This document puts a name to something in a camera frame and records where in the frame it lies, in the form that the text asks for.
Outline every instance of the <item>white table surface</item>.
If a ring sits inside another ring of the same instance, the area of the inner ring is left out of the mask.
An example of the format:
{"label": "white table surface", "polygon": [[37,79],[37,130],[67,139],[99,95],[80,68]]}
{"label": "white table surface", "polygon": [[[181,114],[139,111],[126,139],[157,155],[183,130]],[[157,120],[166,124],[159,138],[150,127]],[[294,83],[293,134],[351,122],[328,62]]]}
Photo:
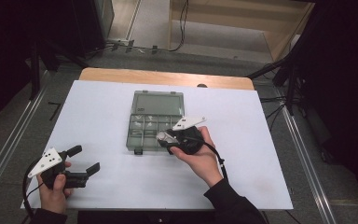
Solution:
{"label": "white table surface", "polygon": [[[85,172],[95,162],[100,172],[68,199],[74,209],[205,210],[208,186],[176,157],[165,152],[135,156],[126,148],[135,91],[178,91],[185,113],[205,117],[231,186],[258,209],[293,209],[282,169],[256,91],[75,81],[46,149],[59,152],[76,145],[83,151],[68,158],[71,172]],[[37,186],[35,178],[28,190]],[[40,207],[38,191],[29,198]]]}

